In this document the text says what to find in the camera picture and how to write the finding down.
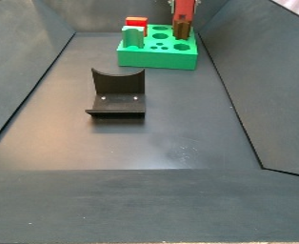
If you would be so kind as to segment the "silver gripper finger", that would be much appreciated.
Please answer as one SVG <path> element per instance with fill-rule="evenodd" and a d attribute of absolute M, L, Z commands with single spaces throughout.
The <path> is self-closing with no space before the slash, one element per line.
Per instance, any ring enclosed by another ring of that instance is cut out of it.
<path fill-rule="evenodd" d="M 175 0 L 167 0 L 167 3 L 169 3 L 169 5 L 170 5 L 170 11 L 171 11 L 171 14 L 174 14 Z"/>
<path fill-rule="evenodd" d="M 197 11 L 197 7 L 202 1 L 201 0 L 194 0 L 194 13 Z"/>

